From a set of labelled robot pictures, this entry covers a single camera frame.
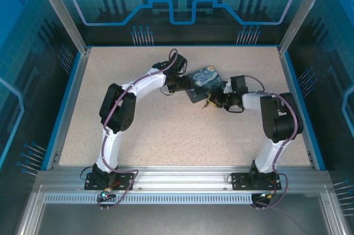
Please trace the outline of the blue grid print panel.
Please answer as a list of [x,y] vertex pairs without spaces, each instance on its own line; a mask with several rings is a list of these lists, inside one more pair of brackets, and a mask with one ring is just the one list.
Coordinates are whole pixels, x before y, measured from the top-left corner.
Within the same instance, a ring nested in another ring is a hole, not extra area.
[[316,0],[287,52],[354,235],[354,0]]
[[0,0],[0,235],[17,232],[76,57],[49,0]]

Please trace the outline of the starry night print box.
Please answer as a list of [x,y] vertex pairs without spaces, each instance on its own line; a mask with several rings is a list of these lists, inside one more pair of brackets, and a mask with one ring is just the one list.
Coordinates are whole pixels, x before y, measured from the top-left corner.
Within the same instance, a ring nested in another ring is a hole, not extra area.
[[195,91],[186,90],[186,94],[192,103],[205,100],[210,91],[225,87],[224,80],[213,66],[204,67],[188,75],[195,79]]

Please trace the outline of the aluminium side rail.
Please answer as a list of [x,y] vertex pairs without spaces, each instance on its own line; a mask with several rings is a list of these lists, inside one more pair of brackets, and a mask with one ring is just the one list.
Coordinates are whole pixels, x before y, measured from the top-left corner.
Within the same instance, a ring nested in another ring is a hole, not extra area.
[[311,157],[310,162],[312,164],[313,169],[325,171],[326,166],[322,158],[321,150],[317,142],[313,126],[311,124],[311,120],[305,105],[305,101],[300,89],[298,78],[294,70],[294,66],[287,51],[284,54],[281,54],[280,51],[278,51],[278,53],[289,91],[294,96],[294,100],[296,102],[300,116],[303,121],[304,128],[302,136],[306,151],[308,152],[309,157]]
[[90,52],[91,47],[87,49],[86,54],[77,54],[41,165],[42,171],[51,170],[57,152],[62,152]]

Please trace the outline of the aluminium frame post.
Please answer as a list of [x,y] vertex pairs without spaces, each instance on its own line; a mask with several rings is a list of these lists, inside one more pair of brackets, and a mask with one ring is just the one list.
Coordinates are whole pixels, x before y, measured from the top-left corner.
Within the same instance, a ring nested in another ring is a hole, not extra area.
[[297,10],[290,26],[288,27],[287,31],[284,34],[282,41],[280,42],[278,53],[280,56],[285,55],[288,47],[294,40],[297,32],[299,31],[301,25],[303,24],[306,16],[312,9],[316,0],[303,0],[299,9]]
[[56,15],[59,17],[62,25],[68,33],[70,39],[74,43],[81,55],[88,56],[88,47],[86,46],[76,24],[74,23],[63,0],[48,0],[53,7]]

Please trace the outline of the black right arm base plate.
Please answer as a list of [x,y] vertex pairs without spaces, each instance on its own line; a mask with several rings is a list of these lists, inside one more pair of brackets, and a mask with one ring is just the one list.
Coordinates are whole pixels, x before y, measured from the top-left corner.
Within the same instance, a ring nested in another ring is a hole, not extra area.
[[280,177],[275,173],[232,173],[234,191],[281,190]]

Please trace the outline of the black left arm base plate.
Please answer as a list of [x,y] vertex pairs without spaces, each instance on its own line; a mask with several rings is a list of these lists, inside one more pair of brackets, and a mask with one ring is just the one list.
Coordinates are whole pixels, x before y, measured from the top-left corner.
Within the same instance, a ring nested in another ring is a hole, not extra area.
[[128,187],[133,180],[134,173],[88,173],[86,175],[84,189],[85,190],[95,190],[103,191],[105,189],[110,190],[131,190],[132,187]]

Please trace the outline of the aluminium cross rail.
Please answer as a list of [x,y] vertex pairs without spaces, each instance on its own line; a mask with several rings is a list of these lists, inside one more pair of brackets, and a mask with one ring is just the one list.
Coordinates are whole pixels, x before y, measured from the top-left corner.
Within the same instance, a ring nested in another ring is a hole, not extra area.
[[[247,173],[246,166],[137,166],[138,176],[133,192],[231,192],[227,182],[231,173]],[[327,171],[309,166],[280,166],[291,193],[322,192],[329,189],[331,179]],[[34,192],[69,192],[84,190],[82,167],[58,167],[40,171],[34,182]]]

